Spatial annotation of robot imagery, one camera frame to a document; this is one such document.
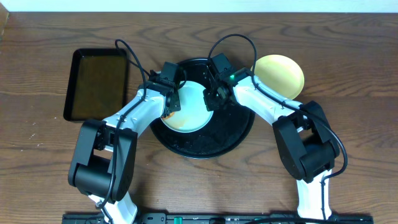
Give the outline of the pale green plate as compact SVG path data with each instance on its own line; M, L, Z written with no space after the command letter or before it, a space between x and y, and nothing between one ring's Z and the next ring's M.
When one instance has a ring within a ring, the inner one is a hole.
M187 81L178 90L181 110L169 119L161 119L166 127L179 133L191 133L203 128L213 116L213 111L206 109L203 90L203 85Z

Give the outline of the yellow plate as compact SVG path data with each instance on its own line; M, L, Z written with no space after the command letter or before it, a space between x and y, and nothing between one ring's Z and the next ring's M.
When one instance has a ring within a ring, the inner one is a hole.
M303 90L305 78L300 66L284 55L266 55L256 61L254 74L278 94L293 100Z

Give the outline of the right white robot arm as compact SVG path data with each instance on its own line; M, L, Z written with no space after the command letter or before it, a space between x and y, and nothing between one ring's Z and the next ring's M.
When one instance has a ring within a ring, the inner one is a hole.
M296 179L298 215L327 220L328 179L339 156L338 141L321 106L302 104L272 90L248 68L234 68L224 54L207 58L211 86L204 94L209 111L234 103L249 108L273 128L280 159Z

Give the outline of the black rectangular water tray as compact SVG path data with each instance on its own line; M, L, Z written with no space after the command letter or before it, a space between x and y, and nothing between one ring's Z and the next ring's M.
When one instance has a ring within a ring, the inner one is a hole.
M129 64L124 49L77 49L73 53L63 117L102 120L127 101Z

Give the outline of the orange and green sponge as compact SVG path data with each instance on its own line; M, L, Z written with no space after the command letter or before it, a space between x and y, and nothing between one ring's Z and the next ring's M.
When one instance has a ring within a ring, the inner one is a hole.
M168 115L162 116L161 119L163 119L163 120L169 119L169 118L171 118L174 114L175 114L175 112L171 112L171 113L168 114Z

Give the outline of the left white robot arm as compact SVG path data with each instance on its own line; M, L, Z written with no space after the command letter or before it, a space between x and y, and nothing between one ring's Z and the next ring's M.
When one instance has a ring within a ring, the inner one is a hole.
M133 223L137 206L128 192L134 173L137 139L154 120L181 109L178 89L184 74L166 62L151 71L125 107L80 129L68 183L95 202L106 223Z

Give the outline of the round black serving tray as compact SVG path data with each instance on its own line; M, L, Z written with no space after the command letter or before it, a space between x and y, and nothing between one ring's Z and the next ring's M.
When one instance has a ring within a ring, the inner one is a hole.
M220 84L206 58L193 58L179 63L164 63L162 78L181 81L182 88L189 81L200 84L205 90L216 90ZM204 127L190 133L181 133L168 128L165 121L158 118L150 128L155 137L174 153L194 159L218 157L237 147L252 128L255 113L250 109L225 103L212 111L211 118Z

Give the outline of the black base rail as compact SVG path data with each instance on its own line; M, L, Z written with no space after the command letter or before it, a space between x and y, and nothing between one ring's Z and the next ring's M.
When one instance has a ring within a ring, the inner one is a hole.
M62 217L62 224L100 224L105 223L102 213L69 213ZM165 213L144 213L133 224L246 224L246 223L306 223L293 213L273 213L270 215L184 215ZM318 223L373 224L373 217L367 215L332 215Z

